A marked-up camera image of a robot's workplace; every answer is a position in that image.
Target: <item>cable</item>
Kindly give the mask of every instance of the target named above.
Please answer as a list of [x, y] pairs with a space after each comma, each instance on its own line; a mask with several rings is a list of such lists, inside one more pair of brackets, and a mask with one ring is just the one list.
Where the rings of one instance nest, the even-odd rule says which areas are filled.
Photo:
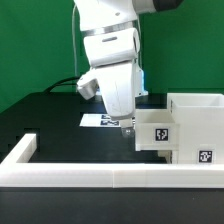
[[[140, 39], [140, 42], [141, 42], [142, 35], [141, 35], [141, 24], [140, 24], [139, 15], [137, 15], [137, 23], [138, 23], [139, 39]], [[141, 53], [141, 49], [140, 49], [140, 52], [139, 52], [139, 66], [142, 68], [142, 53]]]
[[71, 77], [71, 78], [67, 78], [67, 79], [62, 79], [56, 83], [54, 83], [53, 85], [49, 86], [47, 89], [45, 89], [43, 92], [48, 94], [51, 92], [52, 89], [54, 89], [55, 87], [58, 87], [58, 86], [68, 86], [68, 85], [76, 85], [75, 83], [66, 83], [65, 82], [69, 82], [69, 81], [76, 81], [78, 80], [79, 77]]
[[76, 4], [74, 5], [73, 11], [72, 11], [72, 41], [73, 41], [73, 49], [74, 49], [75, 76], [78, 76], [77, 47], [76, 47], [76, 38], [75, 38], [75, 13], [76, 13]]

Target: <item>black table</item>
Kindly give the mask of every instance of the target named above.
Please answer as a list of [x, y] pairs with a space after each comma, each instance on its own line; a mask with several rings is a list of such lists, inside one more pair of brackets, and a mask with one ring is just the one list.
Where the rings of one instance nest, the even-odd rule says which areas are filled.
[[[139, 108], [165, 108], [165, 95]], [[31, 163], [165, 163], [156, 151], [135, 152], [119, 128], [79, 127], [84, 113], [105, 113], [102, 102], [71, 93], [30, 94], [0, 114], [0, 160], [25, 133], [38, 134]], [[0, 188], [0, 224], [224, 223], [218, 189]]]

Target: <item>green wall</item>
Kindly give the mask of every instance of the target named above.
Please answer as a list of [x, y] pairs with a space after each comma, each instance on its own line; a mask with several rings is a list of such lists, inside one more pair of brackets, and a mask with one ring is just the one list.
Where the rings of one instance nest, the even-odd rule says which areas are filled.
[[[72, 8], [72, 0], [0, 0], [0, 111], [74, 75]], [[223, 0], [185, 0], [178, 10], [141, 16], [150, 92], [224, 92], [223, 9]]]

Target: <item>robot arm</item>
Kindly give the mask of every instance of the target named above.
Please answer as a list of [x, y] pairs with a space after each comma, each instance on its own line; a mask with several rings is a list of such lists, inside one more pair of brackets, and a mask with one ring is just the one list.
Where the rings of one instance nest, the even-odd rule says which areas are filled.
[[99, 86], [107, 113], [112, 120], [120, 121], [122, 129], [130, 131], [135, 114], [135, 80], [142, 75], [134, 21], [137, 14], [173, 9], [183, 0], [74, 1], [91, 67], [77, 83], [78, 91], [90, 99]]

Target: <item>white foam strip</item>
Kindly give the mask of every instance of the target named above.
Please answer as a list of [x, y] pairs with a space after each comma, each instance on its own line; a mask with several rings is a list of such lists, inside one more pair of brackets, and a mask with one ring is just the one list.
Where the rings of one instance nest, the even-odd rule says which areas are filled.
[[18, 163], [34, 139], [26, 135], [2, 162], [0, 187], [224, 188], [224, 165]]
[[36, 134], [25, 134], [1, 164], [27, 163], [36, 148]]

